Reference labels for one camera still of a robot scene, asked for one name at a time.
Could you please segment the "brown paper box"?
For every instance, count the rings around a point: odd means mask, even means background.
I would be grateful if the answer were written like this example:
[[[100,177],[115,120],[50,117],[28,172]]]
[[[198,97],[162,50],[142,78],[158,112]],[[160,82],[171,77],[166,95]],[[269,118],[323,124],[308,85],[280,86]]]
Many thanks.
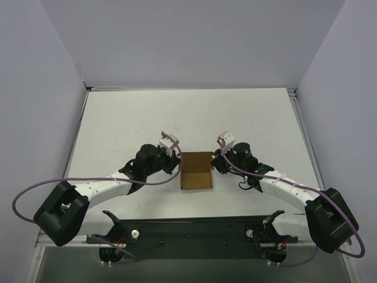
[[[183,152],[180,174],[181,190],[204,190],[213,188],[211,164],[213,152]]]

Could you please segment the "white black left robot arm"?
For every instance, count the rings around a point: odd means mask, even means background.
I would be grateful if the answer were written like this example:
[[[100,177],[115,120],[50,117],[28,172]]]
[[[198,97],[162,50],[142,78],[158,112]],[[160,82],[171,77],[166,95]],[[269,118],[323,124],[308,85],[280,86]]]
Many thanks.
[[[176,155],[175,143],[160,141],[159,145],[144,144],[124,167],[109,177],[95,178],[91,182],[72,185],[59,182],[35,213],[33,220],[49,236],[56,246],[69,243],[80,234],[89,209],[107,200],[130,195],[143,186],[158,186],[148,183],[147,178],[164,171],[172,174],[181,164]]]

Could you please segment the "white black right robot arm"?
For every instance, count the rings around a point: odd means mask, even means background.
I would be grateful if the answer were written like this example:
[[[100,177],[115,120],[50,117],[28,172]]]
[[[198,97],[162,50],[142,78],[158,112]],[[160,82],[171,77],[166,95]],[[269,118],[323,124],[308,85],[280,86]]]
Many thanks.
[[[358,233],[359,225],[344,198],[334,188],[320,190],[301,185],[285,177],[273,167],[260,163],[250,151],[248,143],[228,143],[218,140],[212,165],[221,173],[231,173],[243,178],[239,187],[256,189],[292,205],[299,214],[278,212],[264,220],[266,229],[279,236],[308,239],[321,250],[332,253],[355,237],[362,257],[365,246]]]

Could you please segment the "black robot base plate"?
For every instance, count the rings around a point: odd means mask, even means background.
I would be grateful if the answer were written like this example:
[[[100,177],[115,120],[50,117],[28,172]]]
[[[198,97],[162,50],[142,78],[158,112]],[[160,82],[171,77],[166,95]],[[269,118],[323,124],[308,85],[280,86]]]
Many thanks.
[[[139,260],[259,259],[295,236],[279,236],[265,216],[121,220],[103,238]]]

